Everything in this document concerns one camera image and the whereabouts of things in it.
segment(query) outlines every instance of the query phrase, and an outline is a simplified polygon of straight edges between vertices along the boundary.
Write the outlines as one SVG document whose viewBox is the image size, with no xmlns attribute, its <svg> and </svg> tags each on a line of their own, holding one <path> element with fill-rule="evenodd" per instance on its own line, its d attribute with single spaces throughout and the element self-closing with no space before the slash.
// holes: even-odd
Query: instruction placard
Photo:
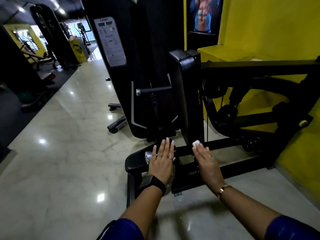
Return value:
<svg viewBox="0 0 320 240">
<path fill-rule="evenodd" d="M 113 17 L 97 18 L 94 20 L 99 33 L 103 51 L 111 67 L 125 65 L 127 62 L 122 47 L 116 22 Z"/>
</svg>

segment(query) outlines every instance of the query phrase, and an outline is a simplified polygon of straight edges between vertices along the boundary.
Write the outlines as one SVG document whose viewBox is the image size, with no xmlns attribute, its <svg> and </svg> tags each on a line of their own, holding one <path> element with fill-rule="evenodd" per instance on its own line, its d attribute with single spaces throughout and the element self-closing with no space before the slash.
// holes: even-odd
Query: hand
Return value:
<svg viewBox="0 0 320 240">
<path fill-rule="evenodd" d="M 204 148 L 202 144 L 197 144 L 192 150 L 199 163 L 202 180 L 217 195 L 222 186 L 226 185 L 217 161 L 211 157 L 209 147 Z"/>
<path fill-rule="evenodd" d="M 171 142 L 167 138 L 162 140 L 159 147 L 158 156 L 157 146 L 154 145 L 152 150 L 152 157 L 149 164 L 149 175 L 155 176 L 157 179 L 162 181 L 164 185 L 167 185 L 168 180 L 172 172 L 172 163 L 174 159 L 174 141 Z"/>
</svg>

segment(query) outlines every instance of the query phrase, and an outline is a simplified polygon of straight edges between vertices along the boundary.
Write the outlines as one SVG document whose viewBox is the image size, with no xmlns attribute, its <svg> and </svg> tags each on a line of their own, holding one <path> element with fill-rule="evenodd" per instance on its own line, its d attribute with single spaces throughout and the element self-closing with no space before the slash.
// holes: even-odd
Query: tiled floor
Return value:
<svg viewBox="0 0 320 240">
<path fill-rule="evenodd" d="M 0 239 L 94 240 L 126 209 L 126 157 L 147 146 L 122 116 L 103 60 L 83 64 L 10 144 L 17 155 L 0 176 Z M 210 139 L 219 135 L 209 131 Z M 181 135 L 174 138 L 183 145 Z M 219 162 L 246 158 L 239 147 L 217 150 Z M 276 169 L 227 180 L 249 196 L 320 230 L 320 212 Z M 205 187 L 165 196 L 150 239 L 252 239 Z"/>
</svg>

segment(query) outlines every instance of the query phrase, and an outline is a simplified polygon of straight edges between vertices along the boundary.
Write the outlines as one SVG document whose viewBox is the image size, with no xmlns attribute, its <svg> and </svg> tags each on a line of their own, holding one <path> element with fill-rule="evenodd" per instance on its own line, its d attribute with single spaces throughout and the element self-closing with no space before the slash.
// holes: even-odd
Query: bracelet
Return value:
<svg viewBox="0 0 320 240">
<path fill-rule="evenodd" d="M 226 184 L 225 186 L 222 186 L 222 188 L 219 190 L 218 195 L 217 195 L 218 198 L 219 198 L 219 200 L 221 200 L 221 194 L 223 193 L 223 191 L 224 191 L 226 188 L 228 188 L 228 187 L 232 187 L 232 186 Z"/>
</svg>

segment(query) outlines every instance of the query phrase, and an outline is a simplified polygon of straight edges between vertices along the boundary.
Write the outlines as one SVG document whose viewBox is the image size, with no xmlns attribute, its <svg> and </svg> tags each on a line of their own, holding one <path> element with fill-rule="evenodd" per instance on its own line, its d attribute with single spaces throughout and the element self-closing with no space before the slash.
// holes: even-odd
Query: ceiling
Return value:
<svg viewBox="0 0 320 240">
<path fill-rule="evenodd" d="M 33 3 L 42 3 L 51 7 L 59 20 L 84 16 L 80 0 L 0 0 L 0 23 L 34 25 L 35 22 L 30 14 Z"/>
</svg>

